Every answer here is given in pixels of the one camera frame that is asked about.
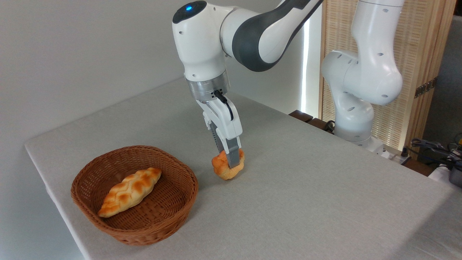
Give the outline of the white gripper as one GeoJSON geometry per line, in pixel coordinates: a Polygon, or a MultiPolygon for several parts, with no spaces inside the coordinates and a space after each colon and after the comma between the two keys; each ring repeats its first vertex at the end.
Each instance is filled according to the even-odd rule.
{"type": "Polygon", "coordinates": [[[198,100],[197,103],[203,110],[204,121],[212,132],[218,152],[225,150],[230,169],[238,166],[241,148],[239,136],[243,129],[235,105],[225,95],[221,99],[218,97],[208,101],[198,100]]]}

